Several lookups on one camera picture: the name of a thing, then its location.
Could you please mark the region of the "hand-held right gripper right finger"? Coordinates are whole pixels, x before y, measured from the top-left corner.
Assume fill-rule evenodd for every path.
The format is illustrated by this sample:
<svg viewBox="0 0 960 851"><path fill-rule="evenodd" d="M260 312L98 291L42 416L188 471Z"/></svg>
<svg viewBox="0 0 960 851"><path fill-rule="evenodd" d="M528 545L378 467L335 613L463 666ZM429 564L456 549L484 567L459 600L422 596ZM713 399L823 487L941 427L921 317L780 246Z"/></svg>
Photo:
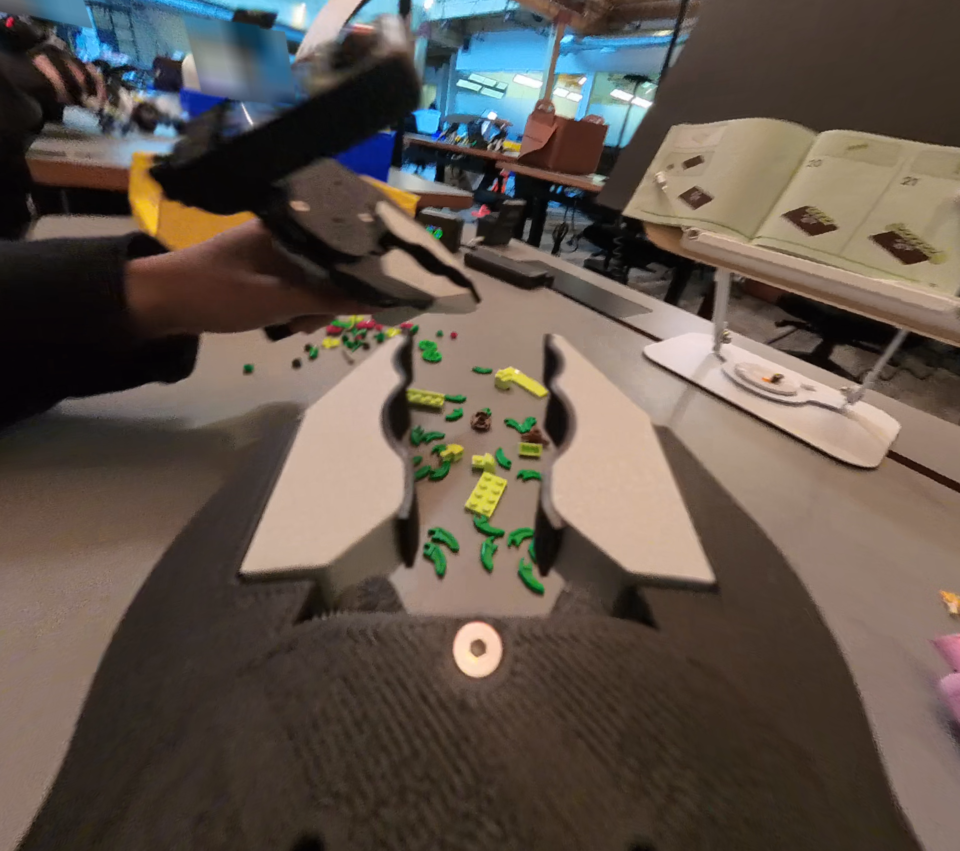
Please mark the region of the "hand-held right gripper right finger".
<svg viewBox="0 0 960 851"><path fill-rule="evenodd" d="M645 410L569 341L543 339L554 454L538 494L538 571L594 588L713 588L716 575Z"/></svg>

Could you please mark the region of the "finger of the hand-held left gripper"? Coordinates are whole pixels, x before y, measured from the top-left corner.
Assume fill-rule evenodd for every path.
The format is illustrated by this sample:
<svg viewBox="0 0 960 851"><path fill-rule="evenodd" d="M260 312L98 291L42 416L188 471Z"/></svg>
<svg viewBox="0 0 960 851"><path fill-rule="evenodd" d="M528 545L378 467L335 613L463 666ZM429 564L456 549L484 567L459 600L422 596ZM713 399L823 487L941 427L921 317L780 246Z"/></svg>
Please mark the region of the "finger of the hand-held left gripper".
<svg viewBox="0 0 960 851"><path fill-rule="evenodd" d="M408 250L390 249L375 257L378 276L384 279L389 293L387 302L375 305L375 312L469 314L475 311L481 296L462 261L447 249L433 249L429 259L431 265L451 269L455 277L465 283L454 281L446 271L429 270Z"/></svg>
<svg viewBox="0 0 960 851"><path fill-rule="evenodd" d="M389 292L386 290L386 282L378 276L379 267L376 264L376 257L385 254L390 249L408 250L427 269L436 273L445 271L458 284L466 283L466 280L455 277L450 268L430 263L429 255L433 249L446 248L405 212L382 200L375 205L374 217L375 222L379 225L378 241L373 254L374 300L388 300Z"/></svg>

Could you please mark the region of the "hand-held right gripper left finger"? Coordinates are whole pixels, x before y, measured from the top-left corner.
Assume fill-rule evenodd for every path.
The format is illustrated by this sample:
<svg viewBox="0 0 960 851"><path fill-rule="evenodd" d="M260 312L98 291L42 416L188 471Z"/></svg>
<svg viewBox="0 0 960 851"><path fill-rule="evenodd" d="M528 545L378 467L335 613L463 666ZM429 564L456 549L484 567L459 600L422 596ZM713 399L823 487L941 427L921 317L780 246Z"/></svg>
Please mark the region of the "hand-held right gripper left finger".
<svg viewBox="0 0 960 851"><path fill-rule="evenodd" d="M419 552L406 390L413 341L369 354L303 414L239 567L245 581L350 588Z"/></svg>

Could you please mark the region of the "person's left forearm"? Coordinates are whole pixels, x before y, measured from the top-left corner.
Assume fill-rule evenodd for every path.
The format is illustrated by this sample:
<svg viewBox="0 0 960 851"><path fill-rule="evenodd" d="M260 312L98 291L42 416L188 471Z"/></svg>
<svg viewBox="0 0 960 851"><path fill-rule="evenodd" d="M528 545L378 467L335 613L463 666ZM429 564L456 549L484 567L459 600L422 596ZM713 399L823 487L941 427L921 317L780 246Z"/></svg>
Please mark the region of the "person's left forearm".
<svg viewBox="0 0 960 851"><path fill-rule="evenodd" d="M162 255L143 233L1 244L1 426L66 400L170 385L196 365L196 334L144 337L126 267Z"/></svg>

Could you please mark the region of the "person's left hand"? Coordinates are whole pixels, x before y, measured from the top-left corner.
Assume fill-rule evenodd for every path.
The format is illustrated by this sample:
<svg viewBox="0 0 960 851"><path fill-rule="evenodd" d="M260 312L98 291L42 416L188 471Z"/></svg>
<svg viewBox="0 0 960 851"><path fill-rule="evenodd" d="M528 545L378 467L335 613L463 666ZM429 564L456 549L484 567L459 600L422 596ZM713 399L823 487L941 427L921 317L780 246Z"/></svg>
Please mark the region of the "person's left hand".
<svg viewBox="0 0 960 851"><path fill-rule="evenodd" d="M125 266L126 309L138 334L164 339L288 325L313 333L366 305L306 273L248 222L185 249Z"/></svg>

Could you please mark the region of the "black charger with green lights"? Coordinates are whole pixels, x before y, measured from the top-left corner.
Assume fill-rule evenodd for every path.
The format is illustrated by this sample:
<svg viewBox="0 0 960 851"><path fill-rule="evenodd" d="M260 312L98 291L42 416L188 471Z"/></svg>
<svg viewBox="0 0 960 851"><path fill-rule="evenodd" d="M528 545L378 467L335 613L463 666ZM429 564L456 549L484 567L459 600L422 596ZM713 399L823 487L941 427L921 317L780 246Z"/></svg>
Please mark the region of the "black charger with green lights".
<svg viewBox="0 0 960 851"><path fill-rule="evenodd" d="M414 221L451 254L459 252L464 234L464 221L459 213L443 209L419 209Z"/></svg>

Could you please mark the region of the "flat black power brick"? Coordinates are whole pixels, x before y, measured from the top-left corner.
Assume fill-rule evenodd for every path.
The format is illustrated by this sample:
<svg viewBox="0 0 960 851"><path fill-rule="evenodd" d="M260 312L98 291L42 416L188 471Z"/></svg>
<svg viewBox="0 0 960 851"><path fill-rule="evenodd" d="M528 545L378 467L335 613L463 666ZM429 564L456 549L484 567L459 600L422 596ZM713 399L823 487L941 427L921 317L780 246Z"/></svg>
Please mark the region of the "flat black power brick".
<svg viewBox="0 0 960 851"><path fill-rule="evenodd" d="M522 291L549 289L554 285L553 272L542 264L506 257L486 247L467 250L463 263L469 269Z"/></svg>

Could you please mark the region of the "pile of small mixed toy pieces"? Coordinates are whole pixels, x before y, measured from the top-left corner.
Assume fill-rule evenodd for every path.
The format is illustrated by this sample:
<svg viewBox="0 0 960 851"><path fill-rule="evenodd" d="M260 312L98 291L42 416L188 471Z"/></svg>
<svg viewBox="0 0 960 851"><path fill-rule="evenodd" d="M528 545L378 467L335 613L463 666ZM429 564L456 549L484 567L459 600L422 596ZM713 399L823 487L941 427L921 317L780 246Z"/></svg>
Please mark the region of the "pile of small mixed toy pieces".
<svg viewBox="0 0 960 851"><path fill-rule="evenodd" d="M402 369L412 370L417 362L438 365L443 361L445 346L462 336L457 328L431 328L417 320L389 325L369 314L335 317L312 334L296 332L289 324L268 325L261 334L270 345L290 346L290 353L279 361L294 372L319 367L321 361L335 355L354 367L394 343L398 347L390 355L400 359Z"/></svg>

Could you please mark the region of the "black power adapter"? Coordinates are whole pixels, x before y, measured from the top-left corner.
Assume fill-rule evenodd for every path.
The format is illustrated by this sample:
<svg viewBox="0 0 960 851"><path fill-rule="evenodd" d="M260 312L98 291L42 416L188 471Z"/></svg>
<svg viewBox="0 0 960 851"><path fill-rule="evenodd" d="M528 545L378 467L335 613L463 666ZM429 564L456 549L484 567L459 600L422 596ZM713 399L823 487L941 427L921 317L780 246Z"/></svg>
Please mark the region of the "black power adapter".
<svg viewBox="0 0 960 851"><path fill-rule="evenodd" d="M476 224L478 245L503 247L514 238L521 239L526 222L527 202L523 199L495 200L489 213Z"/></svg>

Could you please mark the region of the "brown wooden desk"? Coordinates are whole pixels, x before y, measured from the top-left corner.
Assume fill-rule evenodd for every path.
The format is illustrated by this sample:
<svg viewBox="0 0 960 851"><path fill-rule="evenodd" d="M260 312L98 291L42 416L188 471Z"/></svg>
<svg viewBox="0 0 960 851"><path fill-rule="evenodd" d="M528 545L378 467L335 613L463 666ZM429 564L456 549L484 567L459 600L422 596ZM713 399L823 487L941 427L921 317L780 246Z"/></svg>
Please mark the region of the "brown wooden desk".
<svg viewBox="0 0 960 851"><path fill-rule="evenodd" d="M514 229L513 237L518 241L524 240L534 248L540 246L546 226L548 204L558 189L575 190L587 195L587 200L591 201L601 193L606 184L606 178L602 175L576 175L543 169L518 163L516 156L510 154L452 144L418 134L405 134L404 145L418 146L436 153L435 181L439 183L442 182L452 157L469 158L479 162L486 175L506 171L516 178L531 181L531 184L526 186L529 194L525 199L524 224Z"/></svg>

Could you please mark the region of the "tan poster board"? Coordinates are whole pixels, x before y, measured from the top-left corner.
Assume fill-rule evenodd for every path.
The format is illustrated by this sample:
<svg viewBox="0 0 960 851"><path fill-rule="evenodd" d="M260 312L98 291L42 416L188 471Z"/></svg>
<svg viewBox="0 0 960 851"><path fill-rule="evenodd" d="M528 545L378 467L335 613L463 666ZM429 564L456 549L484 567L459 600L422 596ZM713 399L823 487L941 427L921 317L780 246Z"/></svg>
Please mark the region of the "tan poster board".
<svg viewBox="0 0 960 851"><path fill-rule="evenodd" d="M299 63L330 43L367 0L328 0L306 30L294 62Z"/></svg>

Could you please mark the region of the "scattered lime toy bricks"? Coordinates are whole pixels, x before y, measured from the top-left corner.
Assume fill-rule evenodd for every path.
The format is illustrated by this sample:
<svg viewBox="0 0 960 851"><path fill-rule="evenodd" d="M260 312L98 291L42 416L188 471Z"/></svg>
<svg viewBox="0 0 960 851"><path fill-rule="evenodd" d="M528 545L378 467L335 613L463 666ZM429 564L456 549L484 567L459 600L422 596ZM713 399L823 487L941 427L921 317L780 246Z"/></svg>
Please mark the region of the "scattered lime toy bricks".
<svg viewBox="0 0 960 851"><path fill-rule="evenodd" d="M494 389L498 394L505 394L512 388L516 388L537 400L545 400L548 396L548 390L539 380L516 367L508 366L494 371L491 368L475 366L471 371L477 375L491 376ZM463 394L449 395L409 386L406 389L406 400L411 410L438 413L447 425L462 423L466 427L466 437L488 437L498 423L494 410L488 407L492 413L490 431L478 433L472 430L470 425L472 415L487 406L478 406L470 411L467 407L469 398ZM500 424L518 439L519 448L517 451L509 451L503 445L498 445L493 450L471 453L470 471L476 475L476 481L463 507L479 523L489 521L496 513L508 485L508 475L512 472L514 457L535 459L543 449L542 445L522 441L522 434L537 425L535 416L518 419L508 415L500 420ZM415 449L424 449L424 454L414 458L414 480L417 482L437 483L444 480L450 474L454 464L461 462L466 454L462 443L458 440L449 440L446 431L428 430L422 425L412 427L410 442Z"/></svg>

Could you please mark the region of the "white book stand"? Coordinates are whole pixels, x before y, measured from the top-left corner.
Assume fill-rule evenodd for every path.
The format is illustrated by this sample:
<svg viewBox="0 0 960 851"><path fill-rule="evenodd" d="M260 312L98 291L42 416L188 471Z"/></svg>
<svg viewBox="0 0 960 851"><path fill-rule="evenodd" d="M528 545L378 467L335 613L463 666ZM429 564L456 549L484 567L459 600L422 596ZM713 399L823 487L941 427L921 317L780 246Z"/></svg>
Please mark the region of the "white book stand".
<svg viewBox="0 0 960 851"><path fill-rule="evenodd" d="M715 269L711 330L666 338L647 346L644 356L834 461L873 470L890 451L901 425L865 396L909 334L958 345L956 295L862 276L699 228L647 224L644 229L661 249ZM733 276L880 321L895 329L894 337L863 382L839 388L816 382L733 343L727 327ZM758 386L761 375L774 373L786 375L793 387L780 393Z"/></svg>

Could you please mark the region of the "yellow plastic bin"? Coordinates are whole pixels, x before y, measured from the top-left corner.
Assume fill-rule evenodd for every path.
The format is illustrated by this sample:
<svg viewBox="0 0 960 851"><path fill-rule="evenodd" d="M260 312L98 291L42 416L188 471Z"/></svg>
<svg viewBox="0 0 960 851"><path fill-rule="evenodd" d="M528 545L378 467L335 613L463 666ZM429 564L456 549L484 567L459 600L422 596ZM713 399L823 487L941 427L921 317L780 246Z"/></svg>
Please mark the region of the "yellow plastic bin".
<svg viewBox="0 0 960 851"><path fill-rule="evenodd" d="M241 188L240 210L217 214L169 197L153 171L161 157L137 151L131 158L127 197L135 219L169 249L184 249L258 219L291 254L318 264L353 263L374 256L379 225L376 205L385 200L409 218L380 185L338 161L323 159L255 195Z"/></svg>

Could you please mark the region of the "brown cardboard box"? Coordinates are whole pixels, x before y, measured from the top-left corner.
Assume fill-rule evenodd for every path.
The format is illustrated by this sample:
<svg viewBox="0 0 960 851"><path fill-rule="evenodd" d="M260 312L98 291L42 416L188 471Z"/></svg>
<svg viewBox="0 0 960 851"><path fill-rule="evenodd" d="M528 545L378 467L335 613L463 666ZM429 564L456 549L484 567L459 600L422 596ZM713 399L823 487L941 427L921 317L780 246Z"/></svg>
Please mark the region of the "brown cardboard box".
<svg viewBox="0 0 960 851"><path fill-rule="evenodd" d="M608 131L609 125L599 115L564 117L552 103L541 99L526 120L517 163L553 173L592 175Z"/></svg>

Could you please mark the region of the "person's black jacket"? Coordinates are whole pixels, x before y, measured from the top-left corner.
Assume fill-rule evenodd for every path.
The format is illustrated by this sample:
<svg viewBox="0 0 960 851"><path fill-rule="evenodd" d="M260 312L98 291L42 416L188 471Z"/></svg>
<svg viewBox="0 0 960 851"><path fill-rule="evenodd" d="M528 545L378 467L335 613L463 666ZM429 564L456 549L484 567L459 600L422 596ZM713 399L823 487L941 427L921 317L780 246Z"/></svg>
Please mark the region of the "person's black jacket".
<svg viewBox="0 0 960 851"><path fill-rule="evenodd" d="M17 241L31 222L32 177L26 151L48 123L57 123L70 102L50 43L26 51L2 50L1 64L1 238Z"/></svg>

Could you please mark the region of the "pale green instruction booklet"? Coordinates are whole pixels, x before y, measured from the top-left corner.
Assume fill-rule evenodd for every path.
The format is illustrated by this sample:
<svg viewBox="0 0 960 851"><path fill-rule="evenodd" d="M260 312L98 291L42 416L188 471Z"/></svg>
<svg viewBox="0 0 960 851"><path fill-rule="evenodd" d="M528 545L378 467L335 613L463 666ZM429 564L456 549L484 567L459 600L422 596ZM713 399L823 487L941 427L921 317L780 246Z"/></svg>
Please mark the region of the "pale green instruction booklet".
<svg viewBox="0 0 960 851"><path fill-rule="evenodd" d="M624 215L956 294L958 187L956 147L742 118L672 127Z"/></svg>

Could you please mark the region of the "black backing board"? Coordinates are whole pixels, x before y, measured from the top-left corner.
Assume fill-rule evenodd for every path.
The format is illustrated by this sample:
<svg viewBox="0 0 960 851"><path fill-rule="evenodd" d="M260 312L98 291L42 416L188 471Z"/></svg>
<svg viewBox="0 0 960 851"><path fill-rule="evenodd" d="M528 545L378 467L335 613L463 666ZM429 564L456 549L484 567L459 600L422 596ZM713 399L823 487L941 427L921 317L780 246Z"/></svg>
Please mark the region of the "black backing board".
<svg viewBox="0 0 960 851"><path fill-rule="evenodd" d="M673 125L744 118L958 147L959 0L706 0L599 204L623 211Z"/></svg>

